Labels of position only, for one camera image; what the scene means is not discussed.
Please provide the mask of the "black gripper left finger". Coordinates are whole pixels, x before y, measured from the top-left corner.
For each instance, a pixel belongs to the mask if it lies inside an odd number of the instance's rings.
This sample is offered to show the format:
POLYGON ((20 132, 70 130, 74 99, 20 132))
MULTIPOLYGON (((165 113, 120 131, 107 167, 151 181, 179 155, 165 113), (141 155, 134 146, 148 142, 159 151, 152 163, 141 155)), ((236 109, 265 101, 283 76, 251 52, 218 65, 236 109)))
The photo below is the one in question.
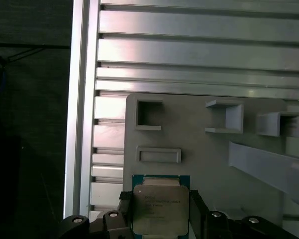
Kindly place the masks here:
POLYGON ((62 239, 132 239, 133 193, 122 191, 115 210, 90 221, 86 216, 72 215, 61 221, 62 239))

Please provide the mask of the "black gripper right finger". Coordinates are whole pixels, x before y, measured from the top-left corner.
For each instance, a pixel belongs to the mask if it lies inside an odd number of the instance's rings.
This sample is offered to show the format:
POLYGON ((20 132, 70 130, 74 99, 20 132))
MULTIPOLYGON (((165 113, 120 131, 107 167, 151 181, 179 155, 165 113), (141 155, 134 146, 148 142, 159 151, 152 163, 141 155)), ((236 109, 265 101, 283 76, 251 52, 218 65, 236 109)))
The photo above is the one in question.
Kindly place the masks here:
POLYGON ((190 191, 189 222, 197 239, 286 239, 287 231, 259 216, 241 220, 211 211, 197 190, 190 191))

